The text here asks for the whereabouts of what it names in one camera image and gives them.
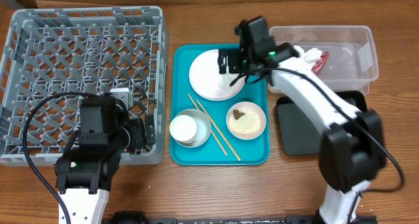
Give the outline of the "white cup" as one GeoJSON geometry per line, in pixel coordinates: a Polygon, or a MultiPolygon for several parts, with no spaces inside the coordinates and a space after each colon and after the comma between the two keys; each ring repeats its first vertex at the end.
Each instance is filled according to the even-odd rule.
{"type": "Polygon", "coordinates": [[[188,115],[176,116],[170,123],[170,135],[181,143],[191,143],[197,134],[196,121],[188,115]]]}

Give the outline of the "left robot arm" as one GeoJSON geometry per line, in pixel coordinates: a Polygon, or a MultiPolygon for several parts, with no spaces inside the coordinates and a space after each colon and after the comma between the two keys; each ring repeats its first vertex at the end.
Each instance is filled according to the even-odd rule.
{"type": "Polygon", "coordinates": [[[155,119],[131,119],[126,104],[111,95],[86,97],[79,111],[80,128],[55,164],[60,221],[101,223],[122,153],[155,143],[155,119]]]}

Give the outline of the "grey bowl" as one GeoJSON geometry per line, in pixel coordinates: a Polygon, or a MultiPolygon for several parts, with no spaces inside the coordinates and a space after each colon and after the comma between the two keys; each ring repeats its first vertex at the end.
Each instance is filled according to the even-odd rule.
{"type": "Polygon", "coordinates": [[[179,115],[188,115],[191,116],[197,124],[197,134],[196,138],[191,143],[181,143],[179,141],[176,141],[181,146],[186,148],[195,148],[203,145],[207,139],[209,138],[211,132],[210,132],[210,120],[206,116],[205,113],[201,113],[197,109],[186,109],[180,113],[178,113],[176,116],[179,115]]]}

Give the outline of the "white napkin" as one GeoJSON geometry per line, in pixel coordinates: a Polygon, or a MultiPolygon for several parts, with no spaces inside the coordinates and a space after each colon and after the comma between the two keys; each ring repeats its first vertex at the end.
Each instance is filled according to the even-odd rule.
{"type": "Polygon", "coordinates": [[[305,51],[302,47],[294,45],[293,48],[300,54],[304,61],[311,67],[312,71],[315,71],[318,62],[321,60],[323,52],[318,48],[311,48],[305,51]]]}

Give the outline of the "brown food scrap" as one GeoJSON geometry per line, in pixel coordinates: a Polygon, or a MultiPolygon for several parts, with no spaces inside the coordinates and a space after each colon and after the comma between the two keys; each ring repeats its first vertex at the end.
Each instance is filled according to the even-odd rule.
{"type": "Polygon", "coordinates": [[[242,117],[242,116],[244,116],[245,115],[245,113],[244,112],[242,112],[242,111],[240,111],[240,110],[238,110],[238,109],[234,109],[233,110],[233,117],[236,119],[236,120],[238,120],[240,117],[242,117]]]}

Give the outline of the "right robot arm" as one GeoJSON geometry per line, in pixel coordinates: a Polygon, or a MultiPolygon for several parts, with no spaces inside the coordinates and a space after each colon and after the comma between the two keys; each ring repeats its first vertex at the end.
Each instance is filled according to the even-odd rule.
{"type": "Polygon", "coordinates": [[[367,217],[358,218],[356,209],[363,194],[374,191],[371,181],[387,161],[400,177],[400,184],[389,191],[405,185],[400,165],[384,147],[377,112],[360,111],[334,93],[293,45],[275,43],[262,16],[242,20],[234,32],[240,37],[240,46],[219,51],[219,72],[235,73],[235,81],[251,75],[266,79],[287,95],[322,135],[319,170],[327,191],[313,223],[372,223],[367,217]]]}

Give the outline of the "pile of rice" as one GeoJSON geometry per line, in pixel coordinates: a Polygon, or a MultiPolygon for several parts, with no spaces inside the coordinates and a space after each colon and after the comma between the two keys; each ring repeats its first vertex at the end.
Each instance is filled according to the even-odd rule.
{"type": "Polygon", "coordinates": [[[245,115],[236,120],[232,112],[232,116],[228,120],[230,130],[235,134],[252,134],[258,131],[261,125],[258,114],[254,110],[246,107],[239,108],[238,110],[244,112],[245,115]]]}

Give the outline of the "large white plate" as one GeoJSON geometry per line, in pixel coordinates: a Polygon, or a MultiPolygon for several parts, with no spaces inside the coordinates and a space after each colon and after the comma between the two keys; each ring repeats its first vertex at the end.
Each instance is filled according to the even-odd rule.
{"type": "Polygon", "coordinates": [[[193,90],[199,96],[212,101],[230,99],[244,86],[244,79],[239,79],[230,86],[238,74],[220,74],[218,56],[219,49],[207,50],[194,59],[189,69],[189,81],[193,90]]]}

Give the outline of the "red snack wrapper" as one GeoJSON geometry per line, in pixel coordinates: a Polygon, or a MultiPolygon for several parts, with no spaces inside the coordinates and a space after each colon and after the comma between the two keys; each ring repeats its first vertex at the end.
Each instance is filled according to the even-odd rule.
{"type": "Polygon", "coordinates": [[[316,64],[313,66],[313,68],[312,68],[312,72],[313,72],[315,75],[318,75],[318,74],[319,74],[319,72],[321,71],[321,69],[322,69],[322,67],[324,66],[325,62],[327,61],[328,57],[329,57],[329,52],[328,52],[328,51],[325,51],[325,52],[324,52],[324,53],[320,56],[320,60],[318,60],[318,61],[316,62],[316,64]]]}

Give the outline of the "small pink bowl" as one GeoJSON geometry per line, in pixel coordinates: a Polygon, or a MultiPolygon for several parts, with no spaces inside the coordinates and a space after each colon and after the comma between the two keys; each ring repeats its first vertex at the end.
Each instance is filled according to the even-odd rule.
{"type": "Polygon", "coordinates": [[[241,140],[253,140],[265,130],[267,119],[264,111],[256,103],[238,102],[228,111],[227,128],[241,140]]]}

